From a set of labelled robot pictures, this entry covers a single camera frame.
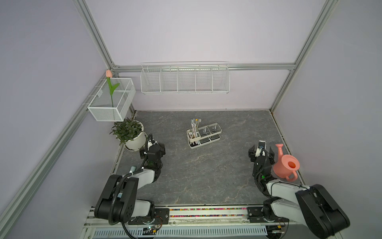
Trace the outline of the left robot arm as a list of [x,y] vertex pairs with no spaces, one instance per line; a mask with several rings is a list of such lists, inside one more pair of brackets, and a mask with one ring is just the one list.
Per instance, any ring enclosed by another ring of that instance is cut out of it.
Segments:
[[166,154],[163,143],[149,143],[140,150],[143,164],[139,169],[125,175],[111,175],[97,201],[94,217],[107,220],[110,225],[118,223],[153,223],[156,220],[155,204],[137,198],[140,188],[159,178]]

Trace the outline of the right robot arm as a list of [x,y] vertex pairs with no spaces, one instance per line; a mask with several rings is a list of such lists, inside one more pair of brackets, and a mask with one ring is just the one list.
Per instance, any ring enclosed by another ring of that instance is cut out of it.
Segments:
[[282,143],[277,144],[278,152],[274,153],[261,140],[248,150],[254,164],[252,176],[255,185],[267,197],[262,208],[264,220],[287,219],[300,223],[320,239],[349,228],[349,217],[324,186],[294,183],[298,179],[300,164],[294,156],[283,153],[283,146]]

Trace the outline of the light blue toothbrush vertical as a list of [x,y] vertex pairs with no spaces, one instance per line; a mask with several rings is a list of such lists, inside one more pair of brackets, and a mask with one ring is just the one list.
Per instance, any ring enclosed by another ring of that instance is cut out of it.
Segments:
[[191,125],[192,125],[192,131],[193,131],[193,138],[196,138],[197,137],[197,133],[196,133],[196,128],[195,128],[195,119],[192,119],[191,120]]

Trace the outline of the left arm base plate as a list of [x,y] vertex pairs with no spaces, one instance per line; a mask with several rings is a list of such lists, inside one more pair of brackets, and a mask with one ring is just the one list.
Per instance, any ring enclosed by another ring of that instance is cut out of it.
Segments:
[[128,225],[167,225],[170,219],[168,208],[155,208],[148,216],[135,217],[128,221]]

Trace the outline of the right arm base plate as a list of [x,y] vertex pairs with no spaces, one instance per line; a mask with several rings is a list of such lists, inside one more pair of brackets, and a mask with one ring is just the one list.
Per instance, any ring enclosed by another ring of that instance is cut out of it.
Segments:
[[263,206],[247,207],[248,220],[250,223],[282,223],[286,224],[289,219],[278,217],[272,211],[266,209]]

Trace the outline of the grey-green toothbrush vertical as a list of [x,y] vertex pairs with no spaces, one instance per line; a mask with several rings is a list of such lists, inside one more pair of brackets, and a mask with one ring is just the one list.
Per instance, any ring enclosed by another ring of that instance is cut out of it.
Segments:
[[194,120],[191,119],[191,138],[195,138]]

